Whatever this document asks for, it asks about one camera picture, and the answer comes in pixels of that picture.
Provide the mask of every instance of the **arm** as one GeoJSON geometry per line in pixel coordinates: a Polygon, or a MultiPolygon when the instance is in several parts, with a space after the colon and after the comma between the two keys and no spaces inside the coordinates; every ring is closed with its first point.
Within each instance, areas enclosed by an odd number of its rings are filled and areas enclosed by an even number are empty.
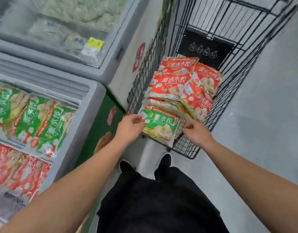
{"type": "Polygon", "coordinates": [[[191,121],[183,129],[202,148],[229,184],[271,232],[298,232],[298,186],[216,142],[207,128],[191,121]]]}
{"type": "Polygon", "coordinates": [[[144,126],[141,116],[124,117],[108,145],[53,183],[13,216],[9,223],[4,224],[0,233],[76,232],[96,203],[121,154],[139,136],[144,126]]]}

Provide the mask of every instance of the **freezer glass lid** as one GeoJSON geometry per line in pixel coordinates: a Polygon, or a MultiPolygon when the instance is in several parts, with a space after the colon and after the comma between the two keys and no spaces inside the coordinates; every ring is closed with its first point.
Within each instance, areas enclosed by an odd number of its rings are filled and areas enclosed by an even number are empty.
{"type": "Polygon", "coordinates": [[[132,0],[0,0],[0,39],[100,67],[132,0]]]}

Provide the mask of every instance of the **yellow price tag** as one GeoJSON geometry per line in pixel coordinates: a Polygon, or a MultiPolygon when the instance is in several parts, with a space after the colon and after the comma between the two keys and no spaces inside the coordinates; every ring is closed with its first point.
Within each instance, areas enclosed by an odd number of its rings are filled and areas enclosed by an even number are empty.
{"type": "Polygon", "coordinates": [[[102,46],[104,45],[104,41],[102,40],[98,40],[95,38],[90,38],[90,40],[88,41],[88,46],[95,48],[97,50],[101,50],[102,46]]]}

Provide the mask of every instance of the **wire shopping cart basket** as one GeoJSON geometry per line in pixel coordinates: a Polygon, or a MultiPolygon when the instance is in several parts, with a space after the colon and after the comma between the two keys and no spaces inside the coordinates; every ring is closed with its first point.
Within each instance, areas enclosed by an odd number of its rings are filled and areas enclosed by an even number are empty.
{"type": "MultiPolygon", "coordinates": [[[[165,0],[155,38],[129,93],[127,113],[139,111],[164,55],[197,56],[224,74],[204,122],[212,131],[264,47],[297,10],[298,0],[165,0]]],[[[173,147],[162,145],[194,159],[200,148],[183,134],[185,123],[173,147]]]]}

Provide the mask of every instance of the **black shoe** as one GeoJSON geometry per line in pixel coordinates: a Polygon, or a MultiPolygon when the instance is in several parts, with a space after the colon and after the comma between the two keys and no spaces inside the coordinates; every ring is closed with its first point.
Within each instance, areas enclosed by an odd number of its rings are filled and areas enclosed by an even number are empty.
{"type": "Polygon", "coordinates": [[[164,153],[159,166],[161,166],[161,165],[167,166],[167,167],[170,167],[172,165],[172,156],[170,155],[170,153],[168,153],[168,152],[164,153]]]}
{"type": "Polygon", "coordinates": [[[128,172],[128,171],[134,172],[136,170],[136,168],[132,167],[132,165],[126,160],[121,160],[119,167],[121,172],[128,172]]]}

